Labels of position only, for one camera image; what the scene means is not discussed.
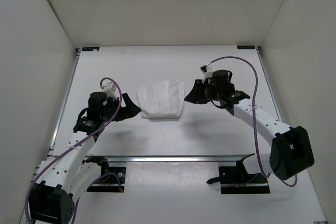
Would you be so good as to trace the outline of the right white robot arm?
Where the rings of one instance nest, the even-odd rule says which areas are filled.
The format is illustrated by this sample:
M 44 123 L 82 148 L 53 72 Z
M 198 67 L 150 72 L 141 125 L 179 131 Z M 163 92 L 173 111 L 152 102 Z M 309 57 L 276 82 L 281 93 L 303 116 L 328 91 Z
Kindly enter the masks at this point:
M 197 79 L 185 101 L 193 104 L 212 103 L 244 121 L 270 146 L 269 154 L 250 154 L 236 162 L 235 175 L 248 182 L 254 174 L 274 174 L 287 180 L 314 165 L 309 135 L 302 126 L 280 122 L 258 107 L 250 96 L 235 89 L 229 70 L 211 71 L 201 68 L 203 79 Z

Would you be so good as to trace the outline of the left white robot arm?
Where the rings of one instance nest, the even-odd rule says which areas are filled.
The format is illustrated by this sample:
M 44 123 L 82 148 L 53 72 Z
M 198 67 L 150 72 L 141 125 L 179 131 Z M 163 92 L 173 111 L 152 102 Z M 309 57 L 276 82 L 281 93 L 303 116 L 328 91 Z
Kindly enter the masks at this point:
M 26 201 L 27 221 L 69 223 L 76 202 L 91 184 L 112 176 L 107 158 L 87 153 L 108 122 L 130 119 L 140 112 L 127 93 L 121 98 L 112 98 L 105 92 L 91 93 L 88 107 L 78 115 L 67 149 L 33 182 Z

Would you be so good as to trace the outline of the white pleated skirt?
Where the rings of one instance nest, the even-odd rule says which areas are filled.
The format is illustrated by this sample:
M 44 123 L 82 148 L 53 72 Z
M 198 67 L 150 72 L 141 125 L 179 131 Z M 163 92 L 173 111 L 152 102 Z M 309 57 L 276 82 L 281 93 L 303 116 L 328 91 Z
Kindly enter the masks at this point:
M 184 104 L 184 82 L 165 80 L 139 88 L 135 92 L 141 118 L 178 119 Z

